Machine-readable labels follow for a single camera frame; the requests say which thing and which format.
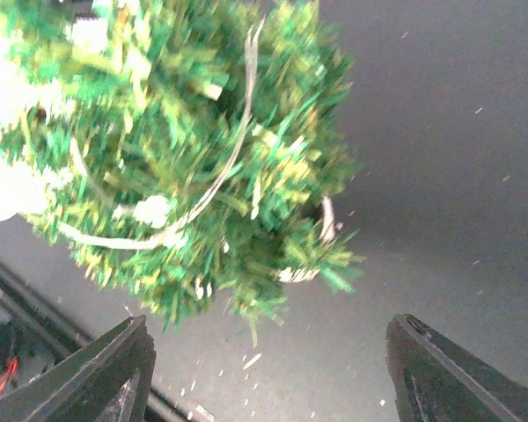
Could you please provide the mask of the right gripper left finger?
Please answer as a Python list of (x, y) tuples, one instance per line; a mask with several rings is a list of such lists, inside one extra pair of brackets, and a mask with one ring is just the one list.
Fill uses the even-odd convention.
[(143, 421), (155, 360), (146, 317), (130, 317), (1, 398), (0, 421)]

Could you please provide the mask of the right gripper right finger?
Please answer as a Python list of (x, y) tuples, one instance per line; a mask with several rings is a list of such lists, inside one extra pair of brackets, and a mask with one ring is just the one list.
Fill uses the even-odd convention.
[(528, 421), (528, 389), (410, 314), (386, 331), (401, 421)]

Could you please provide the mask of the small green christmas tree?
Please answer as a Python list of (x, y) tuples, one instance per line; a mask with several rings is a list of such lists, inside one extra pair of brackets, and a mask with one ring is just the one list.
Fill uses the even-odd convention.
[(352, 62), (317, 1), (0, 1), (0, 221), (167, 324), (353, 291), (333, 198)]

